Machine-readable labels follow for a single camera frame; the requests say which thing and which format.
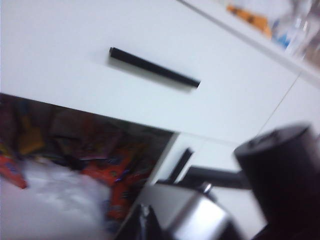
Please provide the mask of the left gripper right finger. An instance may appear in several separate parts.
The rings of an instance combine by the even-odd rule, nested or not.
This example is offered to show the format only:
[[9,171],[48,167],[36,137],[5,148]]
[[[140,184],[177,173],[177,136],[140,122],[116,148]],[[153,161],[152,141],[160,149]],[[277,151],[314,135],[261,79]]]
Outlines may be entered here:
[[161,226],[158,222],[154,209],[150,205],[148,206],[148,215],[147,215],[147,239],[148,240],[162,239]]

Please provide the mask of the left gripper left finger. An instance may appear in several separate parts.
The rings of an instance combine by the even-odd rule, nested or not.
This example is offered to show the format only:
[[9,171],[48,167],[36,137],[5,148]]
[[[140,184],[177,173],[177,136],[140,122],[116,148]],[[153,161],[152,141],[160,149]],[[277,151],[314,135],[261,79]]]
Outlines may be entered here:
[[143,204],[139,204],[138,209],[138,230],[136,239],[146,240],[148,236],[148,207]]

